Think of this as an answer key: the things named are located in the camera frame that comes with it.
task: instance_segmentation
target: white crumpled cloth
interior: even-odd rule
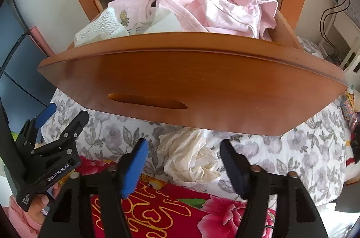
[[[74,46],[135,34],[162,32],[182,32],[175,14],[168,9],[151,8],[151,16],[145,22],[137,22],[131,30],[126,30],[116,18],[113,7],[105,9],[100,16],[75,34]]]
[[[158,155],[168,155],[164,172],[179,186],[218,183],[221,174],[216,152],[206,146],[206,130],[183,127],[161,135]]]

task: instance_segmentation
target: open drawer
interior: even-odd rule
[[[235,35],[160,33],[91,43],[39,72],[80,105],[212,130],[280,135],[345,89],[341,69],[303,51],[277,12],[274,43]]]

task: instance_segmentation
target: black cable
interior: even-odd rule
[[[339,4],[339,5],[335,6],[335,7],[330,7],[330,8],[328,8],[328,9],[324,10],[324,11],[323,11],[323,14],[321,15],[321,18],[320,18],[320,34],[321,34],[321,36],[323,37],[323,39],[324,39],[327,43],[329,43],[329,44],[331,45],[331,47],[334,49],[333,54],[331,54],[330,56],[332,56],[332,55],[337,56],[337,48],[336,48],[335,45],[333,45],[333,44],[330,42],[330,40],[327,38],[327,36],[326,36],[326,34],[325,34],[325,23],[324,23],[324,22],[325,22],[325,19],[326,19],[327,16],[329,16],[329,15],[337,14],[337,13],[340,13],[340,12],[342,12],[342,11],[345,11],[346,9],[349,8],[350,3],[349,3],[349,5],[348,5],[348,7],[346,7],[346,8],[343,9],[343,10],[340,10],[340,11],[337,11],[337,12],[333,12],[333,13],[330,13],[330,14],[327,14],[327,15],[325,16],[325,18],[324,18],[324,21],[323,21],[323,17],[324,17],[324,14],[325,14],[328,10],[332,10],[332,9],[335,9],[335,8],[337,8],[337,7],[342,6],[346,1],[347,1],[347,0],[344,0],[341,4]]]
[[[324,20],[323,20],[323,32],[324,32],[324,36],[325,38],[327,39],[328,42],[330,42],[330,40],[327,38],[326,34],[325,34],[325,20],[328,16],[332,15],[332,14],[337,14],[337,13],[341,13],[343,11],[346,11],[349,7],[350,7],[350,4],[351,4],[351,1],[349,0],[349,4],[347,7],[345,7],[344,9],[342,10],[339,10],[339,11],[335,11],[333,13],[330,13],[330,14],[327,14],[325,17],[324,17]]]
[[[5,71],[6,66],[8,65],[11,57],[14,55],[16,49],[19,47],[20,43],[24,40],[24,38],[27,36],[27,32],[25,31],[24,33],[21,34],[20,38],[16,41],[16,43],[14,44],[13,48],[11,48],[8,56],[6,57],[2,67],[0,68],[0,78],[2,76],[2,74]]]
[[[15,80],[10,77],[5,71],[4,71],[4,75],[6,75],[9,80],[11,80],[15,85],[17,85],[20,89],[22,89],[26,94],[28,94],[31,98],[35,99],[36,101],[38,101],[40,104],[44,105],[45,107],[47,107],[46,104],[44,104],[43,102],[41,102],[39,99],[37,99],[35,96],[31,95],[27,90],[25,90],[23,87],[21,87],[17,82],[15,82]]]
[[[17,4],[16,4],[16,1],[15,1],[15,0],[11,0],[11,1],[12,1],[13,5],[14,5],[14,8],[15,8],[16,13],[17,13],[18,16],[19,16],[19,19],[20,19],[21,23],[25,26],[26,31],[29,31],[29,27],[28,27],[28,25],[26,24],[23,16],[21,15],[21,13],[20,13],[20,11],[19,11],[19,8],[18,8],[18,6],[17,6]]]

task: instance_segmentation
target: white lace fabric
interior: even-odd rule
[[[125,27],[116,19],[114,8],[108,7],[96,20],[75,34],[74,46],[128,35]]]

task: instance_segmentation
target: metal screw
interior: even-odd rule
[[[299,177],[295,171],[290,171],[290,172],[288,173],[288,175],[289,175],[291,178],[298,178],[298,177]]]
[[[108,171],[109,172],[114,172],[114,171],[116,171],[117,170],[117,165],[110,165],[109,167],[108,167]]]
[[[72,172],[70,174],[70,178],[71,179],[76,179],[76,178],[79,178],[80,177],[80,173],[79,172]]]
[[[251,165],[250,170],[253,171],[253,172],[260,172],[261,167],[259,165]]]

